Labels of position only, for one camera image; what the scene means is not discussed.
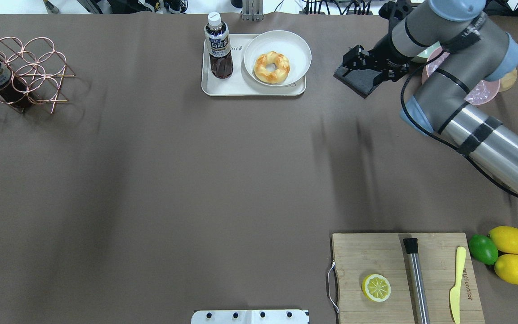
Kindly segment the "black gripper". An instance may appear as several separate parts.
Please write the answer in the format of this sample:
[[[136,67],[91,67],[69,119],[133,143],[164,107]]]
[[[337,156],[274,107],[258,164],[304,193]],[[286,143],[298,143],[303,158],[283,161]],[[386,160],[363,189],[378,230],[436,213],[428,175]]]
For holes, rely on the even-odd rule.
[[[343,55],[342,66],[348,70],[363,70],[373,84],[398,81],[407,75],[411,58],[396,49],[391,34],[385,35],[373,49],[364,50],[361,45],[349,49]]]

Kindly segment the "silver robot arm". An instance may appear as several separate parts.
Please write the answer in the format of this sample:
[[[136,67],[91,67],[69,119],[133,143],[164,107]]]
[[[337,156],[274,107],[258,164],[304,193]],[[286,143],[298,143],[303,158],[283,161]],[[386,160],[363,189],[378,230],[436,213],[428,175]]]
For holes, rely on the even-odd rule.
[[[387,34],[370,50],[350,49],[334,76],[366,98],[407,75],[410,61],[439,43],[447,57],[413,96],[401,98],[401,119],[518,197],[518,135],[466,100],[479,82],[497,81],[518,65],[518,43],[485,6],[484,0],[387,2],[380,9]]]

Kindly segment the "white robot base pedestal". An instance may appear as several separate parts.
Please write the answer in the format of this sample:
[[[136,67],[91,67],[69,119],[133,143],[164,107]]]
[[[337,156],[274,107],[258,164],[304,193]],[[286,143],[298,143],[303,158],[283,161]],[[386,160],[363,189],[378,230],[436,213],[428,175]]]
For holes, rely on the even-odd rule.
[[[200,310],[192,318],[192,324],[309,324],[308,310]]]

